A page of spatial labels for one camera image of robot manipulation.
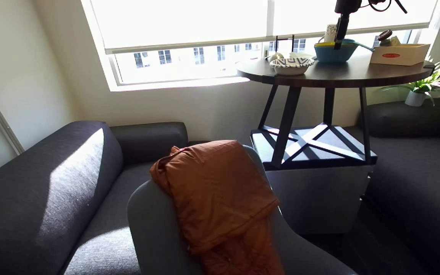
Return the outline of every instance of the sunlight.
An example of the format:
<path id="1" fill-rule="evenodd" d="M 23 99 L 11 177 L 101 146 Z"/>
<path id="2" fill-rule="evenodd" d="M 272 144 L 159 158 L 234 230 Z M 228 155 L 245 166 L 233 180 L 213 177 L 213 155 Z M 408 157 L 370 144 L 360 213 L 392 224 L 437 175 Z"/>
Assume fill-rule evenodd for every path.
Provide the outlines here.
<path id="1" fill-rule="evenodd" d="M 51 172 L 39 235 L 66 230 L 66 222 L 55 222 L 55 219 L 75 218 L 77 207 L 86 207 L 92 201 L 100 180 L 103 146 L 104 131 L 100 128 Z"/>
<path id="2" fill-rule="evenodd" d="M 83 242 L 69 262 L 68 270 L 78 268 L 88 270 L 89 273 L 114 273 L 110 262 L 121 262 L 127 265 L 129 270 L 140 268 L 140 265 L 135 265 L 138 264 L 138 258 L 129 227 L 103 232 Z"/>

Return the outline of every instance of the blue bowl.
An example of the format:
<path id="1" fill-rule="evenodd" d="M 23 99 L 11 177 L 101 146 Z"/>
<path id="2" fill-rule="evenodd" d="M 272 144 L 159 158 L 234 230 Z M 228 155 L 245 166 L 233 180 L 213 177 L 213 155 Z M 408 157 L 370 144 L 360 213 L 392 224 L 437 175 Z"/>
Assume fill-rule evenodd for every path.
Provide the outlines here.
<path id="1" fill-rule="evenodd" d="M 320 62 L 346 62 L 355 50 L 358 44 L 355 39 L 343 39 L 341 48 L 335 48 L 334 42 L 317 42 L 315 53 Z"/>

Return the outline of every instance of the window blind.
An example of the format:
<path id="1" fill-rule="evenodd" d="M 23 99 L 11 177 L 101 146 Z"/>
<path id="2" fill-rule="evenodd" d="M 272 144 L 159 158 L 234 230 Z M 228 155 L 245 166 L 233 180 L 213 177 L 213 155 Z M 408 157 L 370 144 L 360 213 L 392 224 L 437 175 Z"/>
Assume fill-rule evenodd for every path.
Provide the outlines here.
<path id="1" fill-rule="evenodd" d="M 427 27 L 437 0 L 402 2 L 408 13 L 396 2 L 385 12 L 361 7 L 350 16 L 349 33 Z M 266 41 L 277 34 L 321 36 L 327 24 L 338 21 L 335 4 L 337 0 L 92 0 L 109 53 Z"/>

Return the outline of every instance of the window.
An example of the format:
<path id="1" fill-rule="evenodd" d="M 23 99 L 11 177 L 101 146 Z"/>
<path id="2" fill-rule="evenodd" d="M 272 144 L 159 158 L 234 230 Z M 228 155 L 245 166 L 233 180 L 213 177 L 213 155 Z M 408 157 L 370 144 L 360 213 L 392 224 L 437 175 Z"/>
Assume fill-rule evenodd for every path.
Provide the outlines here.
<path id="1" fill-rule="evenodd" d="M 306 48 L 306 39 L 294 39 L 294 51 L 303 51 Z"/>
<path id="2" fill-rule="evenodd" d="M 217 59 L 222 60 L 225 59 L 225 45 L 217 45 Z"/>
<path id="3" fill-rule="evenodd" d="M 275 36 L 297 36 L 288 48 L 311 51 L 327 24 L 337 24 L 340 16 L 334 12 L 335 0 L 318 0 L 317 4 L 309 0 L 81 1 L 112 89 L 130 83 L 227 76 L 227 71 L 236 74 L 228 63 L 236 67 L 239 57 L 263 56 L 265 48 L 272 50 Z M 385 12 L 361 7 L 350 16 L 349 34 L 384 28 L 411 33 L 408 30 L 425 28 L 440 15 L 440 0 L 405 0 L 404 4 L 408 13 L 395 1 Z"/>
<path id="4" fill-rule="evenodd" d="M 196 63 L 205 63 L 205 53 L 204 53 L 204 47 L 195 47 L 195 62 Z"/>
<path id="5" fill-rule="evenodd" d="M 172 50 L 159 50 L 159 62 L 172 63 Z"/>
<path id="6" fill-rule="evenodd" d="M 275 41 L 269 41 L 269 51 L 275 51 Z"/>
<path id="7" fill-rule="evenodd" d="M 136 51 L 136 53 L 133 53 L 133 56 L 135 56 L 135 63 L 138 67 L 144 67 L 143 51 Z"/>

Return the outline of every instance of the rust-colored throw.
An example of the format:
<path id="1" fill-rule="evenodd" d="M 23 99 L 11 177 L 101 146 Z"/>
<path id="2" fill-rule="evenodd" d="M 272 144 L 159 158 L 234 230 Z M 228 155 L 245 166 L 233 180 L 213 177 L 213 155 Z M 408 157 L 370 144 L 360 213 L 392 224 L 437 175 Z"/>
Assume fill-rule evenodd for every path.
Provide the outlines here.
<path id="1" fill-rule="evenodd" d="M 237 140 L 175 146 L 150 170 L 173 198 L 188 248 L 210 275 L 283 273 L 271 239 L 279 199 Z"/>

